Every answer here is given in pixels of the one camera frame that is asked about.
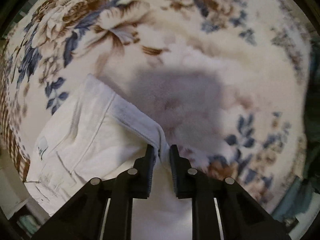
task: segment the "clothing tag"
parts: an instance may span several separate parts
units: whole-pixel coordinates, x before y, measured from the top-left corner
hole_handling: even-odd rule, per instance
[[[37,146],[37,153],[41,157],[42,160],[42,155],[45,152],[45,150],[48,148],[48,142],[45,137],[40,138]]]

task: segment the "floral blanket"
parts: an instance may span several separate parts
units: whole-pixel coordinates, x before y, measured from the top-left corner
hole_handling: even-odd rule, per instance
[[[268,212],[302,176],[310,44],[282,0],[39,0],[8,39],[6,104],[25,160],[92,73]]]

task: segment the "blue leaf pattern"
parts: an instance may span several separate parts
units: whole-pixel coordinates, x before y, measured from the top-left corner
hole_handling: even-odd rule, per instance
[[[227,138],[225,138],[226,143],[228,145],[235,145],[237,144],[237,137],[234,134],[230,134]]]
[[[273,182],[273,175],[271,175],[270,177],[262,177],[262,180],[264,181],[265,187],[270,188]]]
[[[282,115],[282,112],[273,112],[272,113],[275,117],[280,117]]]
[[[32,27],[32,25],[33,25],[33,22],[30,22],[23,30],[25,32],[28,32],[30,30],[30,28]]]
[[[248,164],[250,163],[251,159],[252,159],[253,154],[249,154],[249,156],[247,158],[245,158],[244,160],[239,160],[239,166],[238,166],[238,175],[241,175],[243,170],[248,166]]]
[[[68,98],[69,94],[67,92],[62,92],[58,97],[60,100],[64,101]]]
[[[254,133],[254,128],[250,128],[246,133],[245,136],[248,138]]]
[[[263,143],[263,148],[268,148],[270,144],[276,141],[276,136],[274,134],[268,134],[267,140]]]
[[[87,29],[95,24],[96,19],[99,17],[102,10],[92,12],[84,17],[75,27],[75,29]]]
[[[89,30],[88,28],[83,28],[83,29],[78,29],[79,30],[79,35],[80,35],[80,37],[82,37],[83,35],[85,35],[85,32],[87,31],[87,30]]]
[[[248,126],[251,126],[251,125],[252,125],[253,120],[254,120],[254,116],[253,116],[253,114],[249,114],[247,125],[248,125]]]
[[[58,110],[58,108],[59,107],[57,105],[53,106],[53,108],[51,109],[51,115],[53,115]]]
[[[53,95],[53,98],[50,98],[48,100],[47,107],[46,107],[46,109],[49,109],[50,107],[52,107],[51,108],[52,115],[58,110],[62,102],[65,101],[69,96],[69,93],[67,92],[61,92],[59,95],[57,93],[57,90],[61,88],[64,82],[65,82],[65,79],[62,77],[59,77],[57,81],[52,82],[51,84],[47,83],[47,86],[45,88],[45,93],[48,98],[50,97],[50,95]]]
[[[249,184],[251,181],[254,180],[254,178],[255,178],[256,176],[257,176],[257,172],[249,169],[248,175],[247,175],[247,177],[245,178],[244,184],[246,184],[246,185]]]
[[[78,46],[78,35],[72,32],[69,38],[66,38],[66,46],[63,52],[64,66],[66,67],[72,61],[72,51]]]
[[[121,0],[111,0],[109,3],[107,3],[103,8],[104,9],[108,9],[108,8],[111,8],[111,7],[116,7],[118,6],[118,3],[120,2]]]
[[[36,34],[36,30],[37,30],[37,27],[34,29],[30,39],[26,44],[25,55],[22,59],[21,66],[18,68],[18,72],[20,74],[17,80],[17,87],[16,87],[17,89],[20,87],[20,84],[24,79],[26,73],[29,81],[30,76],[33,75],[36,70],[39,60],[42,58],[42,56],[39,54],[38,48],[31,47],[31,42],[33,37]]]
[[[60,78],[58,78],[58,80],[56,82],[51,83],[51,87],[52,87],[52,89],[56,90],[56,89],[60,88],[64,82],[65,82],[65,79],[60,77]]]
[[[201,30],[206,32],[206,33],[211,33],[211,32],[215,32],[217,30],[220,29],[220,26],[218,25],[213,25],[211,22],[209,21],[205,21],[202,23],[201,25]]]
[[[240,12],[240,15],[238,18],[230,18],[230,22],[233,24],[233,27],[238,27],[238,26],[241,26],[241,27],[245,27],[245,21],[247,20],[247,13],[242,10]]]
[[[239,34],[239,37],[243,38],[249,44],[256,46],[257,43],[255,41],[253,34],[254,34],[254,31],[250,28],[250,29],[247,29],[246,31],[241,32]]]
[[[234,161],[237,162],[237,163],[239,163],[240,160],[241,160],[241,156],[242,156],[241,151],[240,151],[239,149],[237,149],[237,151],[236,151],[236,156],[235,156]]]
[[[246,148],[252,148],[254,145],[255,140],[253,138],[249,138],[246,140],[246,142],[243,144]]]
[[[48,103],[47,103],[47,107],[45,109],[48,109],[49,107],[51,107],[53,105],[54,102],[54,98],[49,99]]]
[[[240,117],[239,117],[239,121],[238,121],[238,132],[240,133],[240,134],[242,134],[242,127],[243,127],[243,125],[244,125],[244,118],[243,118],[243,116],[241,115]]]
[[[52,87],[51,85],[49,85],[49,83],[47,83],[47,86],[44,89],[45,95],[49,98],[52,92]]]

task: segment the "screw head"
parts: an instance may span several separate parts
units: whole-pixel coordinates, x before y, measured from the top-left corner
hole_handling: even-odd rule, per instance
[[[91,185],[98,185],[100,183],[99,178],[93,178],[90,180]]]
[[[188,173],[190,175],[196,175],[198,173],[198,171],[196,169],[194,169],[194,168],[191,168],[191,169],[188,170]]]
[[[138,170],[135,168],[128,169],[128,174],[130,175],[136,175],[137,173],[138,173]]]
[[[231,177],[227,177],[227,178],[225,179],[225,182],[226,182],[227,184],[229,184],[229,185],[232,185],[232,184],[234,184],[235,180],[234,180],[233,178],[231,178]]]

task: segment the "white fabric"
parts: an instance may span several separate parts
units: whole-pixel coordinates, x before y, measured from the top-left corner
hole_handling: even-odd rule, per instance
[[[39,155],[44,138],[48,148]],[[168,159],[161,127],[88,75],[39,135],[25,185],[52,216],[92,177],[111,179],[131,168],[147,144]],[[175,197],[168,163],[158,157],[150,198],[133,202],[132,239],[192,239],[191,200]]]
[[[39,135],[26,186],[52,215],[92,177],[130,168],[147,144],[168,154],[161,127],[89,74]]]

